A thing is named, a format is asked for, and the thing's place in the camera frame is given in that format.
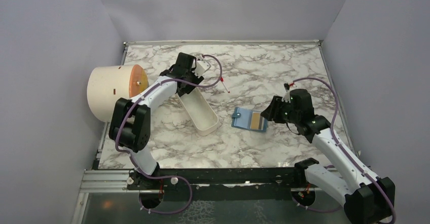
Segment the gold credit card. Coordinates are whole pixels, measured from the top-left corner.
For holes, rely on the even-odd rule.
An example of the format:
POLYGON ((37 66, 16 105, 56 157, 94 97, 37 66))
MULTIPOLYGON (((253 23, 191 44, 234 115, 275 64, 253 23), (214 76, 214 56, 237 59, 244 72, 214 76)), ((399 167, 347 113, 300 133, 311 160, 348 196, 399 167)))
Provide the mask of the gold credit card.
POLYGON ((261 116, 260 112, 252 113, 249 128, 260 131, 264 129, 264 118, 261 116))

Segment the blue leather card holder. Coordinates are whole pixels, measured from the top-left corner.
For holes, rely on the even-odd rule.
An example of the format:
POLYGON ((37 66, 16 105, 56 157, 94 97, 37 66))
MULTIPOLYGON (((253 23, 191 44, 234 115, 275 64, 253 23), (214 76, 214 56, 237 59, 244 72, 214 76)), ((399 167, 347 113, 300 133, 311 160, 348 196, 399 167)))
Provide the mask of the blue leather card holder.
POLYGON ((260 111, 254 111, 242 107, 236 107, 231 118, 232 123, 231 127, 248 130, 248 131, 254 131, 254 132, 266 132, 267 130, 267 120, 264 119, 264 129, 263 130, 252 130, 249 128, 250 125, 250 119, 253 112, 260 112, 260 111))

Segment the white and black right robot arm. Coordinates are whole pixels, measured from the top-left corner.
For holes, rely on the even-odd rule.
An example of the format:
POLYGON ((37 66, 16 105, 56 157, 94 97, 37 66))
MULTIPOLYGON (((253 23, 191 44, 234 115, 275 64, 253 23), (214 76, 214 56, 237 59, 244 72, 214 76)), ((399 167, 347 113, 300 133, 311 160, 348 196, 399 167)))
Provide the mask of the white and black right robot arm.
POLYGON ((319 149, 336 168, 335 175, 317 160, 309 158, 295 164, 293 182, 300 187, 309 183, 322 189, 342 207, 351 223, 377 223, 395 220, 395 184, 381 178, 355 156, 331 127, 314 112, 306 89, 293 89, 285 96, 274 96, 261 113, 268 121, 293 124, 298 134, 319 149))

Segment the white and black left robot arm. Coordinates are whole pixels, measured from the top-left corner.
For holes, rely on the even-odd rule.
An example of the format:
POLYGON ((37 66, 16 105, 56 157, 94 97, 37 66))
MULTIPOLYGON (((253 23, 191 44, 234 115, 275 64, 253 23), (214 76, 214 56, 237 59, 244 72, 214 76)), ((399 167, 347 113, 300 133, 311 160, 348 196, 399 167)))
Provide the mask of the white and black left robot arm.
POLYGON ((143 92, 130 99, 120 98, 115 103, 109 138, 118 151, 130 156, 135 168, 142 172, 141 184, 148 189, 159 184, 158 163, 147 147, 152 114, 173 95, 189 94, 203 81, 203 76, 196 75, 197 61, 193 55, 179 53, 176 62, 162 71, 143 92))

